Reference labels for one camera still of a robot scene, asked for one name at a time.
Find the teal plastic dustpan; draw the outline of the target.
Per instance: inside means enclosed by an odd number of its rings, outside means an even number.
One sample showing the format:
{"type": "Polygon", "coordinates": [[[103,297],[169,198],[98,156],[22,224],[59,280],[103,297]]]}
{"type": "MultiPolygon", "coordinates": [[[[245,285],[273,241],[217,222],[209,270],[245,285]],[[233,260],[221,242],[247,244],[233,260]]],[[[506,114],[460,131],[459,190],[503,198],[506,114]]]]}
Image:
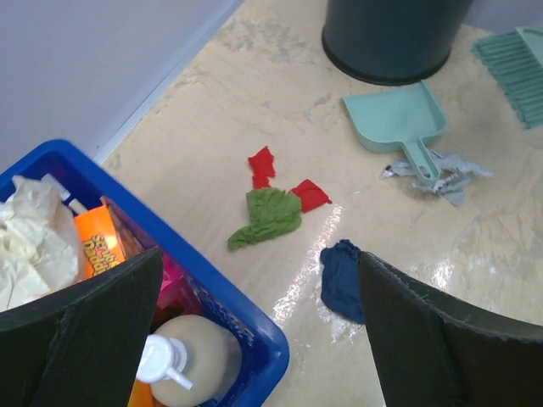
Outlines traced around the teal plastic dustpan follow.
{"type": "Polygon", "coordinates": [[[427,145],[448,129],[448,119],[426,81],[343,97],[361,145],[373,153],[403,151],[424,184],[440,178],[427,145]]]}

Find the green paper scrap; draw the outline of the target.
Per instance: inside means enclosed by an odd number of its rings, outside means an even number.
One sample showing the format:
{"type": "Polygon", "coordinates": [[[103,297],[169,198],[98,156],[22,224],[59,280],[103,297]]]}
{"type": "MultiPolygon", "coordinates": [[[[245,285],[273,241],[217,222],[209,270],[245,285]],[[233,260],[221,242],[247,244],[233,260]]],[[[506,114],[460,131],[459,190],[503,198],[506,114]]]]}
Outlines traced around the green paper scrap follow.
{"type": "Polygon", "coordinates": [[[228,238],[230,251],[280,237],[301,225],[302,203],[292,192],[275,187],[254,189],[246,193],[246,204],[249,224],[228,238]]]}

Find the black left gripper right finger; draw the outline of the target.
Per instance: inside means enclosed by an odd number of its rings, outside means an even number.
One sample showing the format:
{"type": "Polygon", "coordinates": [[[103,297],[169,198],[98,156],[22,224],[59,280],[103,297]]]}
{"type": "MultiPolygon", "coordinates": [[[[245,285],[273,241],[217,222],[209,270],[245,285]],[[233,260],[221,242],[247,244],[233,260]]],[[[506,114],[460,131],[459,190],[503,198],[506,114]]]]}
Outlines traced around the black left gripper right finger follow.
{"type": "Polygon", "coordinates": [[[542,328],[481,309],[374,254],[361,301],[388,406],[540,406],[542,328]]]}

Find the teal hand brush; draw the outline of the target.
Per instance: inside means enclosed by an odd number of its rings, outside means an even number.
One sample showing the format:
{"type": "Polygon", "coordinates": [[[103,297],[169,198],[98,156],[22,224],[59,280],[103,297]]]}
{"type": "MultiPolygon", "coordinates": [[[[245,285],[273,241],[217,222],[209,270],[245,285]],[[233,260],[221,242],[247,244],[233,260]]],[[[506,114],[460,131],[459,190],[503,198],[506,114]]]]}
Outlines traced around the teal hand brush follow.
{"type": "Polygon", "coordinates": [[[542,29],[518,27],[472,47],[526,129],[542,124],[542,29]]]}

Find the grey paper scrap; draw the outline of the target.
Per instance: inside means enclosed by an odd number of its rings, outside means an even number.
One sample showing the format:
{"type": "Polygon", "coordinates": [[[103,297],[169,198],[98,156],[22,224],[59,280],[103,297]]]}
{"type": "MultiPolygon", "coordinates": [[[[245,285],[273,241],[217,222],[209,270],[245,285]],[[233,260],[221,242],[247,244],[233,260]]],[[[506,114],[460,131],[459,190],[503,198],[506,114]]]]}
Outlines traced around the grey paper scrap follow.
{"type": "Polygon", "coordinates": [[[461,206],[466,202],[465,187],[475,176],[491,178],[494,173],[463,158],[455,153],[442,153],[429,150],[431,158],[441,170],[440,178],[429,185],[414,181],[411,187],[419,192],[433,194],[445,198],[454,206],[461,206]]]}

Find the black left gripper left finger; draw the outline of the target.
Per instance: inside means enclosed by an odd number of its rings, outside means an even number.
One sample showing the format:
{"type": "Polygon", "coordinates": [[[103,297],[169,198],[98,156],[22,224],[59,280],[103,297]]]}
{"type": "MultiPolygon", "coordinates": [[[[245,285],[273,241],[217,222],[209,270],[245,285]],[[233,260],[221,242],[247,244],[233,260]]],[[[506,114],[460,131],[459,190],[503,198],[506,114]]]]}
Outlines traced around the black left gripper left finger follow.
{"type": "Polygon", "coordinates": [[[163,279],[155,248],[1,314],[3,406],[126,406],[163,279]]]}

